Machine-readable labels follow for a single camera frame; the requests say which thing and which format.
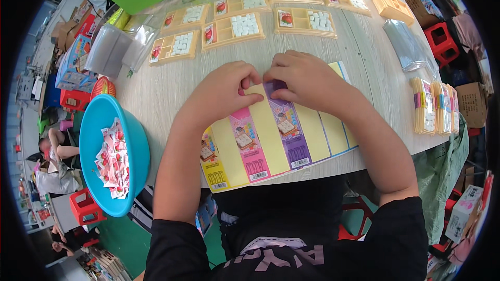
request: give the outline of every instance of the pink packaging label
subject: pink packaging label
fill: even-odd
[[[267,166],[250,110],[243,108],[234,112],[229,115],[229,122],[250,183],[270,178],[271,172]]]

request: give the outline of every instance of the purple packaging label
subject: purple packaging label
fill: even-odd
[[[413,100],[415,101],[415,108],[418,109],[420,105],[420,93],[413,94]]]
[[[300,169],[311,164],[312,160],[293,103],[271,99],[271,94],[281,88],[286,88],[286,84],[279,80],[264,83],[264,89],[278,126],[290,168]]]

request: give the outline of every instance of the child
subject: child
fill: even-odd
[[[262,80],[252,65],[237,61],[208,74],[172,124],[154,189],[145,279],[423,280],[427,234],[422,201],[413,161],[397,134],[358,89],[313,55],[293,50],[276,54],[264,74],[264,81],[272,79],[288,86],[272,93],[273,99],[334,115],[358,141],[381,193],[365,240],[337,240],[342,176],[246,187],[214,194],[228,261],[210,270],[194,226],[199,138],[213,122],[264,100],[259,94],[238,94],[250,80]]]

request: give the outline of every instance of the black t-shirt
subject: black t-shirt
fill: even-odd
[[[295,215],[294,221],[302,223]],[[284,234],[266,221],[248,228],[253,238],[275,240],[278,245],[253,246],[242,256],[210,270],[207,248],[198,230],[185,222],[153,220],[151,248],[147,255],[145,280],[322,280],[380,279],[418,280],[426,277],[427,234],[422,200],[408,197],[378,209],[364,241],[332,240],[317,236],[311,228],[298,228],[294,235],[290,216]],[[279,216],[269,219],[276,224]],[[299,247],[301,241],[305,246]]]

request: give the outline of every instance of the white plastic bag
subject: white plastic bag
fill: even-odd
[[[59,179],[58,173],[35,171],[35,182],[40,196],[47,193],[69,194],[78,190],[79,187],[77,180],[70,173],[66,173],[62,179]]]

